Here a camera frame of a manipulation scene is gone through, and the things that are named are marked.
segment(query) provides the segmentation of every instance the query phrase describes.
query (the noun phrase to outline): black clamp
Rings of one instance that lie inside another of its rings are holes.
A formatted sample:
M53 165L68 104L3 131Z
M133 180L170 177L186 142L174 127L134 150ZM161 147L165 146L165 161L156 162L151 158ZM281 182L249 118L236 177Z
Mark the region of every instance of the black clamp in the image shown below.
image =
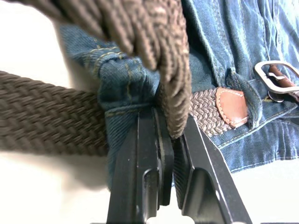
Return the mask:
M182 215L197 223L251 224L219 149L189 116L171 140L159 109L139 113L119 151L107 224L145 224L170 203L174 177Z

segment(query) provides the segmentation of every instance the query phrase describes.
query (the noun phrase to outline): denim fabric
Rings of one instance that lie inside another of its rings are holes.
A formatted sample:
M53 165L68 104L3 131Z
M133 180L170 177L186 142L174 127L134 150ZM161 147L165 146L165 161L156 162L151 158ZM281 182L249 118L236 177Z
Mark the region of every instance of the denim fabric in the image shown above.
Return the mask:
M190 44L192 91L218 86L241 90L249 122L213 136L231 172L275 160L299 157L298 104L267 98L254 72L266 60L284 60L299 68L297 0L182 0ZM75 26L60 28L68 56L100 79L99 103L105 110L111 184L114 163L137 112L153 104L159 74L142 67L111 42L102 42ZM299 79L280 68L293 82Z

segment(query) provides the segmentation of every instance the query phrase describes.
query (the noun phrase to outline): metal buckle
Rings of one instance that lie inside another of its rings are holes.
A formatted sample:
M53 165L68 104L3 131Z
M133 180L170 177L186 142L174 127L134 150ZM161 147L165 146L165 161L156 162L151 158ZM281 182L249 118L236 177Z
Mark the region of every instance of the metal buckle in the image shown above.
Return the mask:
M264 71L262 70L263 66L271 65L271 64L282 64L282 65L288 67L292 72L294 72L296 74L297 77L299 77L299 71L288 62L284 62L284 61L259 62L254 66L254 69L257 72L257 74L261 77L262 81L265 83L265 85L269 91L277 93L277 94L285 94L285 93L292 93L292 92L299 91L299 86L286 87L286 88L276 86L271 81L271 79L269 79L268 75L266 73L264 73Z

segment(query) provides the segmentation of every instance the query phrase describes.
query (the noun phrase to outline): white surface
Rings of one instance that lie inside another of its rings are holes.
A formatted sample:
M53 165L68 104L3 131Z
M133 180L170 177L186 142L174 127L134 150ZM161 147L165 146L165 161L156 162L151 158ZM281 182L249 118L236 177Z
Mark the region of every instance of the white surface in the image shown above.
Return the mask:
M72 79L78 74L67 68L53 25L39 12L0 1L0 31L0 70L65 87L88 87ZM299 222L298 173L296 160L233 176L254 223ZM0 224L104 223L109 203L105 180L105 158L1 152ZM181 217L174 194L171 205L148 222L165 221L190 221Z

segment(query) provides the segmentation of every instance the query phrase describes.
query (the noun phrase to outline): belt loop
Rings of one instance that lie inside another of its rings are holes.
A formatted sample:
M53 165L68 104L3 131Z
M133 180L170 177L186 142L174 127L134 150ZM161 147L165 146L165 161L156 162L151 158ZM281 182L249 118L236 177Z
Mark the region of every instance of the belt loop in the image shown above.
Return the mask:
M257 127L263 111L258 92L234 68L229 69L226 82L231 89L243 91L248 107L248 124L251 128Z

